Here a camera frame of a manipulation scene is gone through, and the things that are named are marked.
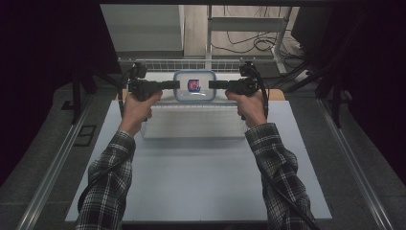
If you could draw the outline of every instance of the hand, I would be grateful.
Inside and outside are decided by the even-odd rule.
[[[237,113],[239,116],[245,117],[245,124],[249,128],[267,123],[263,113],[263,97],[260,91],[247,97],[226,90],[226,97],[237,102]]]
[[[139,102],[132,94],[125,98],[124,114],[119,130],[128,132],[134,136],[140,129],[141,123],[146,118],[152,118],[151,107],[162,97],[162,91],[153,94],[144,102]]]

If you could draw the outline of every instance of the black curtain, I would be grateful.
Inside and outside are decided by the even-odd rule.
[[[24,155],[75,68],[120,73],[99,4],[0,3],[1,184]]]
[[[406,184],[406,8],[399,2],[373,6],[343,73],[353,117]]]

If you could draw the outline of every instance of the checkered sleeve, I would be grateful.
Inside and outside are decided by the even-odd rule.
[[[282,143],[275,124],[251,128],[246,133],[258,166],[272,179],[277,188],[315,222],[310,212],[310,200],[305,185],[296,175],[298,163],[295,154]],[[279,194],[261,176],[262,194],[268,216],[268,229],[310,229]]]
[[[131,186],[134,150],[134,138],[118,130],[101,156],[89,166],[88,178],[91,181],[99,173],[127,157],[122,165],[102,177],[87,194],[75,229],[122,229],[125,199]]]

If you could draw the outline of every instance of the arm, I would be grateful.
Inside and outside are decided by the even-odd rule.
[[[226,91],[230,100],[237,101],[238,115],[244,115],[246,125],[251,128],[245,133],[248,144],[256,158],[262,179],[262,194],[268,216],[269,229],[310,229],[281,195],[271,187],[267,179],[289,198],[313,222],[310,201],[305,185],[296,175],[298,163],[295,154],[284,148],[275,124],[268,124],[262,106],[260,92],[248,98]]]
[[[150,107],[161,96],[162,92],[157,93],[142,103],[136,101],[132,95],[126,97],[119,130],[101,156],[89,166],[89,181],[123,159],[124,162],[89,191],[80,209],[75,229],[121,229],[125,200],[131,186],[134,135],[141,129],[142,121],[152,117]]]

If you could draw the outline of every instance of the white wall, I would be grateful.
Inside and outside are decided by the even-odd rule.
[[[183,6],[101,4],[101,11],[117,52],[183,50]]]

